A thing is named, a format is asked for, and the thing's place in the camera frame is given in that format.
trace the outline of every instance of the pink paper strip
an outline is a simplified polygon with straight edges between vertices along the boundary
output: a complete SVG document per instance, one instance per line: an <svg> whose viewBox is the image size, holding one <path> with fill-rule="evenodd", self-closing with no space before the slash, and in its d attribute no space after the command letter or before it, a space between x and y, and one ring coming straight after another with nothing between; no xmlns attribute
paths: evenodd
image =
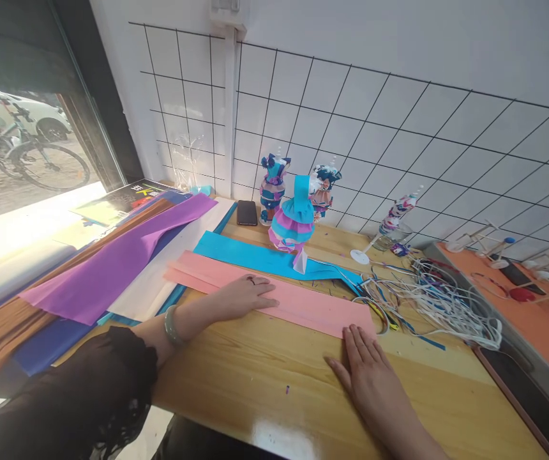
<svg viewBox="0 0 549 460"><path fill-rule="evenodd" d="M92 325L145 268L162 234L217 202L204 194L177 204L108 243L85 262L19 296L36 308Z"/></svg>
<svg viewBox="0 0 549 460"><path fill-rule="evenodd" d="M248 272L244 268L185 251L176 262L170 265L165 278L209 294L246 273ZM280 305L259 310L260 312L339 339L343 337L343 327L350 324L364 328L372 337L377 338L370 308L367 305L264 277L276 286L274 291L264 296L277 299Z"/></svg>

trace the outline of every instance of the white tile wall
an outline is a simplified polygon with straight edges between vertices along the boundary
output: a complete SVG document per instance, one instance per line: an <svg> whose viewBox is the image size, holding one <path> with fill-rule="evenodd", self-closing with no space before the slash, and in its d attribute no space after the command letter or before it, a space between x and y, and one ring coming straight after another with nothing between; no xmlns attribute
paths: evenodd
<svg viewBox="0 0 549 460"><path fill-rule="evenodd" d="M154 124L154 155L167 178L189 186L223 185L229 168L223 147L223 39L144 24L132 30L142 50L137 72Z"/></svg>
<svg viewBox="0 0 549 460"><path fill-rule="evenodd" d="M223 40L135 25L145 97L162 164L222 184ZM340 168L324 223L369 236L393 199L424 192L405 217L422 245L500 225L512 257L549 246L549 108L242 43L232 189L259 200L260 159Z"/></svg>

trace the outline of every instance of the car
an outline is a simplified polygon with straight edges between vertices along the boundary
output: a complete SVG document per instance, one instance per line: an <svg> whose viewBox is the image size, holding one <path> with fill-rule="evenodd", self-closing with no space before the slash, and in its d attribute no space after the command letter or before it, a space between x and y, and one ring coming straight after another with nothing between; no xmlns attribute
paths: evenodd
<svg viewBox="0 0 549 460"><path fill-rule="evenodd" d="M22 123L32 135L42 136L46 140L54 142L58 140L65 141L68 138L68 134L72 132L68 118L61 108L2 91L0 91L0 97L29 110L30 118L33 118L34 121L27 122L22 119ZM7 108L13 112L16 111L13 105L5 107L2 101L0 101L0 128L2 130L13 124L13 118Z"/></svg>

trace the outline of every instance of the black lace sleeve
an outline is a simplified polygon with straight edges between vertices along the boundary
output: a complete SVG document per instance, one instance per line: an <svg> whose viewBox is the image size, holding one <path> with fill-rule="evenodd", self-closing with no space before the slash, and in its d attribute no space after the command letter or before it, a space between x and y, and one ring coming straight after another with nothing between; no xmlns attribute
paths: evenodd
<svg viewBox="0 0 549 460"><path fill-rule="evenodd" d="M0 406L0 459L115 457L142 429L156 363L130 329L88 340Z"/></svg>

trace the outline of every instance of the wooden desk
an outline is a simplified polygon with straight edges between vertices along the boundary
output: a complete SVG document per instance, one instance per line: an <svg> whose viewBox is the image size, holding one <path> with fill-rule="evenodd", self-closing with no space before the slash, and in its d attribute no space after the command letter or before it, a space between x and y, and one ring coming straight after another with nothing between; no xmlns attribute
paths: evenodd
<svg viewBox="0 0 549 460"><path fill-rule="evenodd" d="M264 227L239 227L235 215L223 234L270 247ZM366 271L349 257L351 249L366 243L365 236L317 225L306 251L312 258ZM371 249L368 254L392 265L402 262L390 252ZM392 279L389 270L377 274ZM351 297L341 282L287 281ZM181 302L202 295L188 289ZM430 330L417 315L408 317L418 332ZM381 328L375 314L373 320ZM460 459L548 458L470 348L451 336L433 338L447 350L393 331L380 343L422 423L445 451ZM153 403L283 457L388 457L365 431L324 355L340 358L341 340L252 312L213 325L174 356L162 369Z"/></svg>

